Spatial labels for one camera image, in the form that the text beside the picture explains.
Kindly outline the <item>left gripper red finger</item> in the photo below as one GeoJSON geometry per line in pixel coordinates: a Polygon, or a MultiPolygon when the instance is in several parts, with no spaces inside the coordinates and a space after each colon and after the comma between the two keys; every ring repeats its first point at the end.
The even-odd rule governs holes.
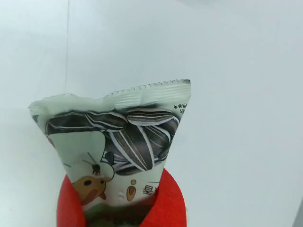
{"type": "Polygon", "coordinates": [[[186,227],[187,214],[183,194],[171,174],[163,170],[157,198],[142,227],[186,227]]]}
{"type": "Polygon", "coordinates": [[[57,227],[85,227],[86,220],[78,195],[66,175],[63,179],[56,210],[57,227]]]}

